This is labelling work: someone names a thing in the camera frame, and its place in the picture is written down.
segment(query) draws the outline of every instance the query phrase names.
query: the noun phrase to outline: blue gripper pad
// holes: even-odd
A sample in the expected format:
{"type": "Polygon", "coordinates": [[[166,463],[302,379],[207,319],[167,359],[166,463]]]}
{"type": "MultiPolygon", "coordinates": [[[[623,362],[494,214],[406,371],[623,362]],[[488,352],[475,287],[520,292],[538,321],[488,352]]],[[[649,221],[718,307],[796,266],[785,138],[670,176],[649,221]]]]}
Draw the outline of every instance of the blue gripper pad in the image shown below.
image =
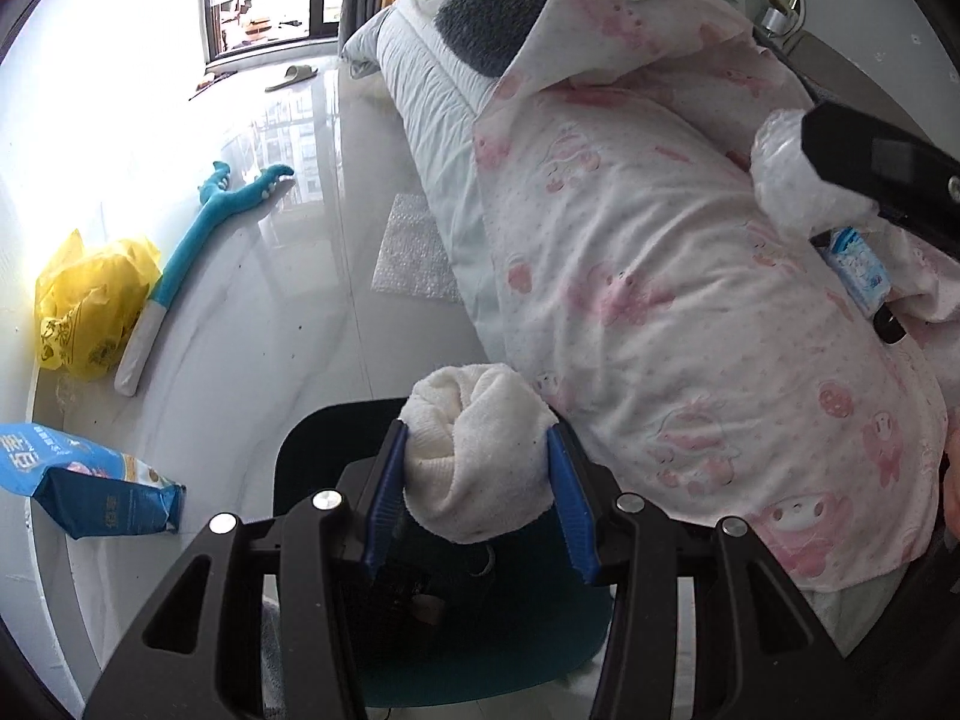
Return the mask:
{"type": "Polygon", "coordinates": [[[387,464],[380,474],[380,483],[376,493],[373,493],[373,504],[367,514],[367,539],[361,562],[371,579],[387,559],[394,527],[403,511],[403,458],[408,433],[407,426],[402,425],[394,437],[387,464]]]}
{"type": "Polygon", "coordinates": [[[546,432],[546,447],[550,487],[553,488],[570,565],[580,573],[585,583],[592,584],[600,572],[593,516],[556,426],[546,432]]]}

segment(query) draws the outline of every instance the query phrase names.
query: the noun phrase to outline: window frame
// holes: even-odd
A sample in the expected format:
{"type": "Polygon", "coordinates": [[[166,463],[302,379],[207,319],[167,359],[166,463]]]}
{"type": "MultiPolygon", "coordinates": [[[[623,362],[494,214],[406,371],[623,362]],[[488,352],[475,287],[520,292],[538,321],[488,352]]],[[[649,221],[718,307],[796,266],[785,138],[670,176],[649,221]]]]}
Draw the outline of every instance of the window frame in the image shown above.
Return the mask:
{"type": "Polygon", "coordinates": [[[323,0],[310,0],[310,14],[307,24],[307,34],[302,37],[272,40],[258,46],[242,46],[238,49],[217,52],[217,32],[220,29],[211,0],[200,0],[200,13],[203,21],[203,58],[208,73],[222,73],[222,71],[239,69],[238,64],[250,66],[248,61],[253,57],[262,57],[263,62],[280,57],[272,56],[277,53],[286,55],[287,49],[315,45],[318,42],[327,43],[335,40],[340,30],[340,22],[325,22],[323,20],[323,0]]]}

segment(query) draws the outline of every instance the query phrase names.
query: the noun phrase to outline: rolled towel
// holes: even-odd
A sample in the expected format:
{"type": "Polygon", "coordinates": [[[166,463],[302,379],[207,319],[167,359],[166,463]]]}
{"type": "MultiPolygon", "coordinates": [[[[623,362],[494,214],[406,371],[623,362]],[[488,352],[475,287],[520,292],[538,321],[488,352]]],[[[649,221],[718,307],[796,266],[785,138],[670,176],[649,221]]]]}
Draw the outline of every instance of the rolled towel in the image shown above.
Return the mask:
{"type": "Polygon", "coordinates": [[[507,365],[445,367],[414,385],[407,509],[458,544],[519,530],[550,508],[546,431],[557,418],[507,365]]]}

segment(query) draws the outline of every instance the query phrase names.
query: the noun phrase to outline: bubble wrap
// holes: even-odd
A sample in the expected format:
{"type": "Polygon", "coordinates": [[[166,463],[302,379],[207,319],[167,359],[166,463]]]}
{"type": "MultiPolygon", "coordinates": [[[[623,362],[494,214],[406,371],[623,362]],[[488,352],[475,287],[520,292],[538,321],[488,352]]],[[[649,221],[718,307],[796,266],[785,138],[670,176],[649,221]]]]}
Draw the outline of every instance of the bubble wrap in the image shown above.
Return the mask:
{"type": "Polygon", "coordinates": [[[398,194],[373,269],[376,292],[463,303],[437,222],[422,194],[398,194]]]}

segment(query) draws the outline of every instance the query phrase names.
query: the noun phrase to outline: wall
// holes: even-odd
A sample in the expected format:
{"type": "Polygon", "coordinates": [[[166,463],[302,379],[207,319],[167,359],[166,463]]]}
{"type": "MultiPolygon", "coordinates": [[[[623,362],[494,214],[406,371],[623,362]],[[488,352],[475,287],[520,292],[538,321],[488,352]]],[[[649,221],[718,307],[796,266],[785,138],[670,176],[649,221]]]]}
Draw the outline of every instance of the wall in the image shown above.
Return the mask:
{"type": "MultiPolygon", "coordinates": [[[[0,179],[0,423],[22,422],[32,405],[32,300],[23,271],[21,225],[0,179]]],[[[0,616],[51,692],[75,715],[80,690],[64,663],[37,572],[26,499],[0,490],[0,616]]]]}
{"type": "Polygon", "coordinates": [[[806,0],[805,29],[853,61],[960,158],[960,76],[913,0],[806,0]]]}

